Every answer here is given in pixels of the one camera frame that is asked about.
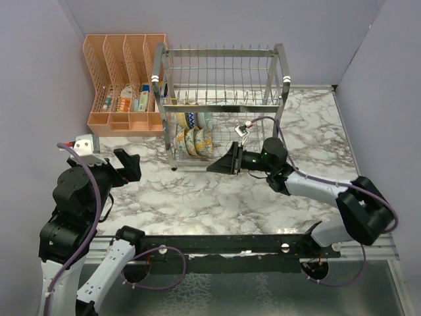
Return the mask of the blue orange floral bowl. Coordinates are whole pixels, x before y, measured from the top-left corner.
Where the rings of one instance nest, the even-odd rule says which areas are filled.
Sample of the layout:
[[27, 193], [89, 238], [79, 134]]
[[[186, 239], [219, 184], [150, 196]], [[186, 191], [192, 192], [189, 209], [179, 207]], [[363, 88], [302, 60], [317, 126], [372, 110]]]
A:
[[200, 129], [195, 135], [195, 149], [199, 156], [212, 157], [213, 142], [208, 128]]

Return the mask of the teal ribbed bowl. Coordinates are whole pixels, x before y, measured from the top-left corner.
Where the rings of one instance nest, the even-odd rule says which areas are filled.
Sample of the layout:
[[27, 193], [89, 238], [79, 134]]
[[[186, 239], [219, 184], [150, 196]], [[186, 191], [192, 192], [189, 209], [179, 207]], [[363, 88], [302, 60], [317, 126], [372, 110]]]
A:
[[197, 125], [199, 128], [212, 130], [212, 113], [197, 113]]

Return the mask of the orange flower bowl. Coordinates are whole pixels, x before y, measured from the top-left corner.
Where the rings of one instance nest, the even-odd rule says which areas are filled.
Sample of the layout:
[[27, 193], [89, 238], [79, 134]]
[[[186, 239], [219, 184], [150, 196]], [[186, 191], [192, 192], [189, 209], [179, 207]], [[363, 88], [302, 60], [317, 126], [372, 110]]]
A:
[[185, 145], [188, 155], [197, 157], [198, 153], [195, 148], [195, 133], [198, 131], [198, 127], [186, 129], [184, 133]]
[[174, 147], [178, 150], [181, 154], [187, 155], [187, 147], [186, 147], [186, 129], [181, 129], [175, 136], [174, 139]]

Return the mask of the red patterned bowl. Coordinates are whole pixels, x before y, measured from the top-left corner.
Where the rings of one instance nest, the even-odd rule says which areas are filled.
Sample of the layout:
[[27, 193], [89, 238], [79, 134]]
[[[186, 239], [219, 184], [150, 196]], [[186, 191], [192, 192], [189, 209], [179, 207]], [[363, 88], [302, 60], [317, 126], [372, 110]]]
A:
[[192, 129], [197, 126], [197, 117], [195, 113], [189, 112], [185, 114], [188, 128]]

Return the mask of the yellow dotted white bowl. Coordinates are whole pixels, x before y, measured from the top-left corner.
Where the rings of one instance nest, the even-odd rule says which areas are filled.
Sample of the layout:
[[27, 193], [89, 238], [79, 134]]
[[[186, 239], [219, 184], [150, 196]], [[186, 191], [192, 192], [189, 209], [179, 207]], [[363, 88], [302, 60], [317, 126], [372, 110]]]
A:
[[177, 120], [178, 125], [181, 126], [182, 128], [188, 127], [185, 113], [176, 113], [176, 120]]

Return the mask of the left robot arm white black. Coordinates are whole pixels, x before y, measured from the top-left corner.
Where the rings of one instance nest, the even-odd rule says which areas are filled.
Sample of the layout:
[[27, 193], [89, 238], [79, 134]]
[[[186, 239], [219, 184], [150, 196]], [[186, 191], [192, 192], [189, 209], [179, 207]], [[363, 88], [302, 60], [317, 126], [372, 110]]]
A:
[[60, 144], [70, 152], [69, 168], [53, 190], [56, 206], [39, 234], [39, 258], [43, 273], [40, 315], [97, 315], [105, 296], [124, 266], [145, 252], [145, 233], [120, 228], [111, 250], [84, 285], [80, 275], [90, 244], [97, 233], [101, 213], [113, 188], [141, 179], [139, 155], [114, 150], [122, 167], [114, 168], [108, 159], [90, 165], [89, 158], [75, 147]]

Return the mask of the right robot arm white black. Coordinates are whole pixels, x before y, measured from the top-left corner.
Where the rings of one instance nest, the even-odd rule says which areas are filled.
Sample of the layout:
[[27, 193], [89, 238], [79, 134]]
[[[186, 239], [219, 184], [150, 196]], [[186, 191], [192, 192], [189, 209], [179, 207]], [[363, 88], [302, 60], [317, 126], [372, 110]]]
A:
[[266, 183], [276, 193], [314, 199], [337, 208], [339, 217], [319, 222], [307, 231], [303, 252], [318, 257], [326, 247], [354, 240], [370, 246], [395, 221], [395, 214], [375, 185], [360, 176], [350, 182], [338, 182], [305, 174], [287, 162], [288, 151], [279, 138], [267, 138], [262, 151], [255, 153], [233, 142], [227, 153], [207, 167], [219, 174], [237, 174], [240, 170], [267, 174]]

